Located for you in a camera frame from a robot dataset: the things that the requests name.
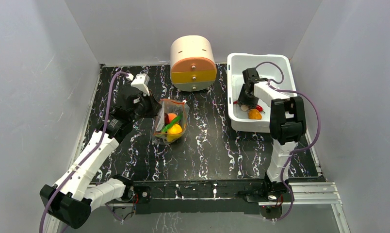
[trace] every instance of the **plastic bag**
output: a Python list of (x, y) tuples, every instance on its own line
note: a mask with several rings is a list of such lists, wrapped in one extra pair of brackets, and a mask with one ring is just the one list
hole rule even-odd
[(180, 138), (186, 131), (189, 106), (183, 102), (162, 99), (162, 109), (155, 118), (152, 128), (152, 142), (169, 145)]

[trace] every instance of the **white plastic bin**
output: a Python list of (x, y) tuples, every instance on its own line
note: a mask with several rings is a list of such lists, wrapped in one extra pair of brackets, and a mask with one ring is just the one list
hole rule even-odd
[[(244, 83), (242, 71), (252, 68), (261, 62), (273, 62), (277, 64), (284, 73), (284, 82), (271, 85), (284, 90), (296, 90), (291, 71), (291, 65), (287, 57), (283, 55), (252, 55), (247, 53), (231, 53), (227, 60), (227, 92), (228, 92), (228, 113), (231, 118), (232, 128), (236, 131), (269, 133), (270, 108), (263, 101), (258, 104), (263, 108), (261, 120), (250, 120), (248, 112), (243, 112), (237, 104), (233, 104), (239, 97), (239, 92)], [(282, 76), (279, 70), (272, 64), (263, 64), (257, 69), (262, 78), (275, 79), (280, 81)], [(289, 96), (296, 96), (293, 93), (286, 93)]]

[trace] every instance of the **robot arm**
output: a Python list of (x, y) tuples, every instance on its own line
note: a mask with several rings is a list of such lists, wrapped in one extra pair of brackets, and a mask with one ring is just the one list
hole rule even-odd
[[(286, 192), (281, 183), (281, 171), (292, 156), (290, 153), (306, 133), (304, 102), (301, 97), (290, 97), (271, 87), (268, 79), (260, 78), (255, 68), (243, 71), (242, 86), (238, 104), (246, 105), (249, 109), (256, 108), (261, 99), (271, 109), (269, 129), (274, 140), (271, 163), (266, 172), (266, 196), (279, 196)], [(288, 180), (290, 163), (285, 166), (283, 180)]]
[(138, 88), (139, 92), (126, 98), (124, 108), (114, 107), (100, 147), (79, 165), (98, 144), (103, 134), (103, 124), (92, 134), (91, 140), (69, 170), (53, 186), (46, 184), (41, 189), (40, 196), (46, 206), (56, 188), (62, 185), (71, 172), (75, 172), (54, 198), (48, 211), (50, 215), (77, 229), (99, 206), (117, 198), (129, 200), (128, 191), (132, 188), (132, 181), (120, 175), (115, 175), (96, 187), (88, 188), (88, 185), (103, 162), (132, 131), (134, 122), (142, 118), (153, 118), (161, 109), (162, 106), (155, 101), (146, 86), (148, 79), (146, 74), (135, 77), (131, 86)]

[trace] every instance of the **yellow fruit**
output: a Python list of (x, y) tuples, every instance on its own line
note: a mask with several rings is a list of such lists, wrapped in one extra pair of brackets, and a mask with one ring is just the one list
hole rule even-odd
[(181, 136), (182, 136), (182, 128), (180, 125), (175, 124), (167, 131), (166, 141), (172, 142), (175, 139), (180, 138)]
[(249, 110), (248, 117), (251, 120), (261, 120), (262, 119), (262, 115), (256, 109)]

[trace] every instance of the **white wall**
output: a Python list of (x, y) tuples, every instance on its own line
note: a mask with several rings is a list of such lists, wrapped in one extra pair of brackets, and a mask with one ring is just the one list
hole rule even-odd
[(292, 57), (321, 0), (67, 0), (101, 64), (169, 63), (174, 40), (206, 37), (216, 62), (232, 52)]
[(68, 168), (99, 65), (63, 0), (0, 0), (0, 233), (37, 232)]
[[(316, 149), (349, 227), (389, 233), (390, 0), (324, 0), (292, 69), (297, 89), (320, 109)], [(313, 114), (308, 121), (314, 135)]]

